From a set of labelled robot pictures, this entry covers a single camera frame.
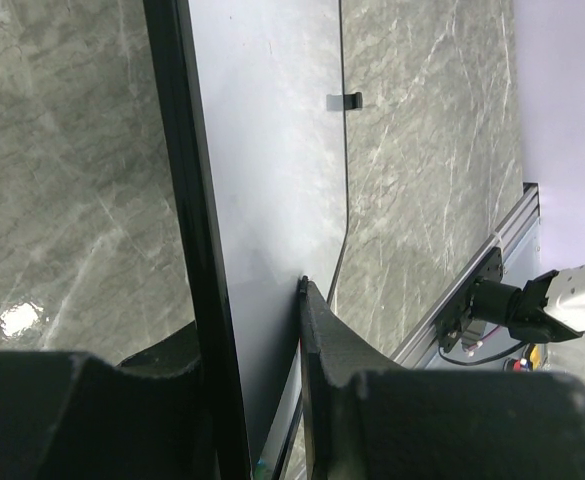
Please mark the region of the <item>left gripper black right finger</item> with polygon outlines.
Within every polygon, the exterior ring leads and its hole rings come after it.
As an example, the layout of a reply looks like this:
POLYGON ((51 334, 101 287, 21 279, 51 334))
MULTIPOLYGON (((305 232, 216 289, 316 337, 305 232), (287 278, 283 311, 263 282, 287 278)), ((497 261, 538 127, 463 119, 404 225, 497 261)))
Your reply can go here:
POLYGON ((410 370, 317 286, 298 293, 311 479, 585 479, 585 385, 561 373, 410 370))

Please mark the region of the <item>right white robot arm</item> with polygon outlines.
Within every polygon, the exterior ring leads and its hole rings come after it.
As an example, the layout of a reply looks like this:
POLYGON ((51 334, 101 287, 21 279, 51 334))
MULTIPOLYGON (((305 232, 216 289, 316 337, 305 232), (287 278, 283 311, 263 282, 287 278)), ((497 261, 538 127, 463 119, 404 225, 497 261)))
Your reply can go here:
POLYGON ((560 343, 585 333, 585 264, 549 271, 518 288, 492 280, 474 283, 470 316, 508 330, 525 343, 560 343))

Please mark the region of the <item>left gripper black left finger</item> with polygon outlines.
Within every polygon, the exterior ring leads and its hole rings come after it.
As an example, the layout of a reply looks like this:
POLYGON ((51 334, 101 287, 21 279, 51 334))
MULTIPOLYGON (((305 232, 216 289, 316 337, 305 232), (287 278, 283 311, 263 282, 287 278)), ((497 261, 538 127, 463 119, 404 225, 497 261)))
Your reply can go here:
POLYGON ((114 366, 0 351, 0 479, 212 479, 196 327, 114 366))

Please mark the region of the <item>white whiteboard black frame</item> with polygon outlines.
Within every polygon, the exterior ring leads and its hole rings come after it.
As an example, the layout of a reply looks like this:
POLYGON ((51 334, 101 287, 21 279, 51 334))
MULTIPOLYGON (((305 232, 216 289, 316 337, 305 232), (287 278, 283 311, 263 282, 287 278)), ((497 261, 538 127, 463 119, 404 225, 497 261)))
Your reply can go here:
POLYGON ((280 461, 300 400, 303 278, 348 229, 341 5, 147 1, 218 479, 280 461))

